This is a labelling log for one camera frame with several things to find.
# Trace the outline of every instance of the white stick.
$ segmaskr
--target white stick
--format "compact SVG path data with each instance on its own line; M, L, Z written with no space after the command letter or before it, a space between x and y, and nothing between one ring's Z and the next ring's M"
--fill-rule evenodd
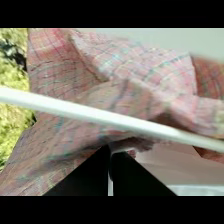
M99 125L111 125L118 130L127 130L224 153L224 142L220 140L52 97L3 87L0 88L0 101L62 117Z

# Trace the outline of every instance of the white surface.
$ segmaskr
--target white surface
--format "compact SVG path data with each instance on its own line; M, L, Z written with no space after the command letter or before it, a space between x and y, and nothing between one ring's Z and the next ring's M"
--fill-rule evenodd
M155 144L136 160L179 196L224 196L224 164L201 158L192 146Z
M117 130L130 131L224 153L224 142L220 140L52 97L2 87L0 88L0 101L62 117L100 125L111 125Z
M224 61L224 28L79 28Z

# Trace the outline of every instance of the white cable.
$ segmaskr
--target white cable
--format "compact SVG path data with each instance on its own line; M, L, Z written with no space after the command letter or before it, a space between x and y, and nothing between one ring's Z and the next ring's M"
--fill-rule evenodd
M224 142L220 140L52 97L2 87L0 88L0 101L62 117L99 125L111 125L118 130L127 130L224 153Z

